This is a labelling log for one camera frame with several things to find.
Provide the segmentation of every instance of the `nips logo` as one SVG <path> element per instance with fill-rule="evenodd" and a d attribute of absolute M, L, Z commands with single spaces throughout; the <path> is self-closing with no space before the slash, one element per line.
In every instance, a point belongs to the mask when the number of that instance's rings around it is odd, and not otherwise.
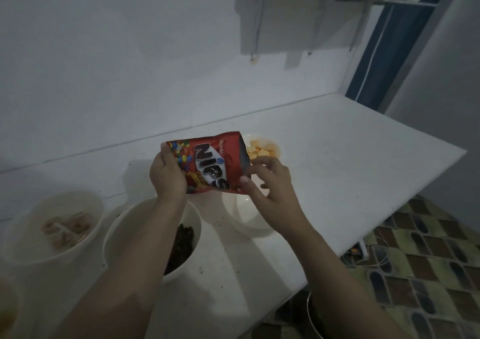
<path fill-rule="evenodd" d="M 220 153 L 223 152 L 223 141 L 219 143 Z M 210 143 L 197 144 L 195 151 L 195 166 L 200 171 L 207 184 L 222 190 L 230 189 L 230 183 L 223 177 L 227 175 L 225 160 Z"/>

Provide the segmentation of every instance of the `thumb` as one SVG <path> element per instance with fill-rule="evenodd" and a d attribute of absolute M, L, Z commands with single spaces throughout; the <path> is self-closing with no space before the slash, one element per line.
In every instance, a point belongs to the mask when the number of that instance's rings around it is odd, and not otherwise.
<path fill-rule="evenodd" d="M 250 196 L 258 211 L 263 214 L 263 211 L 267 208 L 267 205 L 270 202 L 267 197 L 265 197 L 265 195 L 258 189 L 257 185 L 255 185 L 247 176 L 240 177 L 240 184 L 243 190 Z"/>
<path fill-rule="evenodd" d="M 162 159 L 165 162 L 166 166 L 177 165 L 177 160 L 173 156 L 173 153 L 168 144 L 162 143 L 160 145 L 160 154 L 162 155 Z"/>

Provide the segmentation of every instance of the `tiled floor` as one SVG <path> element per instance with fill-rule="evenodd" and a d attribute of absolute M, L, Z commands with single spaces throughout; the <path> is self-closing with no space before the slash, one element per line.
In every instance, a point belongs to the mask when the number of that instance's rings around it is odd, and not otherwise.
<path fill-rule="evenodd" d="M 417 197 L 364 241 L 369 260 L 348 269 L 407 333 L 480 339 L 480 234 Z M 315 337 L 302 318 L 306 296 L 296 295 L 244 338 Z"/>

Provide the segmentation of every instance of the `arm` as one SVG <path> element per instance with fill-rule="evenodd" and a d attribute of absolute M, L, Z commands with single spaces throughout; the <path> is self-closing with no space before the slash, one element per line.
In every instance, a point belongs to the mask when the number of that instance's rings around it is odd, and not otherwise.
<path fill-rule="evenodd" d="M 250 173 L 270 189 L 265 197 L 246 176 L 240 181 L 258 211 L 290 244 L 302 264 L 317 311 L 338 338 L 406 338 L 405 332 L 350 275 L 322 236 L 311 226 L 291 184 L 289 169 L 272 157 L 252 161 Z"/>
<path fill-rule="evenodd" d="M 186 203 L 186 180 L 166 144 L 150 179 L 158 199 L 148 219 L 56 330 L 56 338 L 142 338 Z"/>

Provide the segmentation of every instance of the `nips candy bag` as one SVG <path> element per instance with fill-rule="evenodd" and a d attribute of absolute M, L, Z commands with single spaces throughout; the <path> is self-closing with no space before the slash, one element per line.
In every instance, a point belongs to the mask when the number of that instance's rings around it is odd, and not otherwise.
<path fill-rule="evenodd" d="M 185 173 L 187 193 L 219 189 L 245 194 L 239 178 L 250 165 L 250 160 L 240 132 L 170 141 L 167 144 Z"/>

